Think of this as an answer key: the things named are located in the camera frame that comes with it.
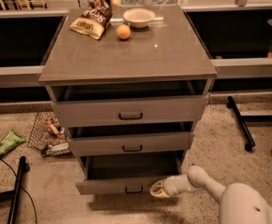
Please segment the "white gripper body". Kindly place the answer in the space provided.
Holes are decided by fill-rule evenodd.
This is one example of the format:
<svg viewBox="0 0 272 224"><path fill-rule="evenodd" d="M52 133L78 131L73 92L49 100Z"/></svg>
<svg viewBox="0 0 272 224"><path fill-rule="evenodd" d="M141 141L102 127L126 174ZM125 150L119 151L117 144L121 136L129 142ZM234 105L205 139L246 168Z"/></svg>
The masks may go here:
<svg viewBox="0 0 272 224"><path fill-rule="evenodd" d="M192 184L187 175L173 175L165 179L163 190L169 197L174 197L182 193L196 193L202 189Z"/></svg>

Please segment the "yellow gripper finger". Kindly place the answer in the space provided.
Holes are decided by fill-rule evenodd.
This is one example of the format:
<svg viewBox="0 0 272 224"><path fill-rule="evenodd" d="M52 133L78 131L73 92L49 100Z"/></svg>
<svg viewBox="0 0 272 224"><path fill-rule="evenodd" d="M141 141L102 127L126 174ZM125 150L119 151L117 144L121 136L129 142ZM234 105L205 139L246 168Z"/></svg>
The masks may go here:
<svg viewBox="0 0 272 224"><path fill-rule="evenodd" d="M162 189L151 190L150 194L155 198L169 198L169 195L165 193Z"/></svg>
<svg viewBox="0 0 272 224"><path fill-rule="evenodd" d="M156 181L156 182L150 187L150 189L151 189L151 190L159 190L159 189L162 189L163 187L164 187L164 180L161 179L161 180Z"/></svg>

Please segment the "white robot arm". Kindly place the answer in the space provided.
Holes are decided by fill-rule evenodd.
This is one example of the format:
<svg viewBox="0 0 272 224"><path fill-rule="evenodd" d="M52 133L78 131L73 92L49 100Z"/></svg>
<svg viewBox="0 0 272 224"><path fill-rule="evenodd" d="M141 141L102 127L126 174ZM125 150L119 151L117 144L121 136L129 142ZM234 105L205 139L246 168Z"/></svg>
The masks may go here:
<svg viewBox="0 0 272 224"><path fill-rule="evenodd" d="M170 198L200 190L205 190L219 204L219 224L272 224L272 207L257 190L242 183L226 187L197 165L191 166L185 175L156 181L150 187L150 194Z"/></svg>

